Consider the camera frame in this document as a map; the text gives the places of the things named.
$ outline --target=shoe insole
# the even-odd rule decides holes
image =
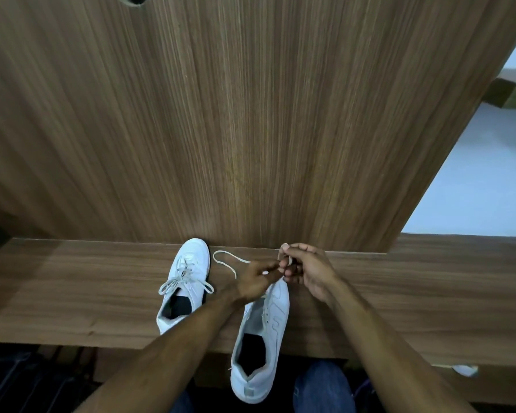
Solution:
[[[187,314],[191,314],[191,301],[184,296],[172,296],[161,312],[161,316],[171,320]]]
[[[258,368],[266,364],[266,345],[263,338],[258,335],[245,333],[241,345],[241,352],[237,363],[247,376],[250,376]]]

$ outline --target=blue jeans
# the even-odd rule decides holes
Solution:
[[[331,361],[317,361],[296,379],[293,393],[295,413],[355,413],[354,398],[342,370]],[[171,413],[192,413],[193,405],[184,391]]]

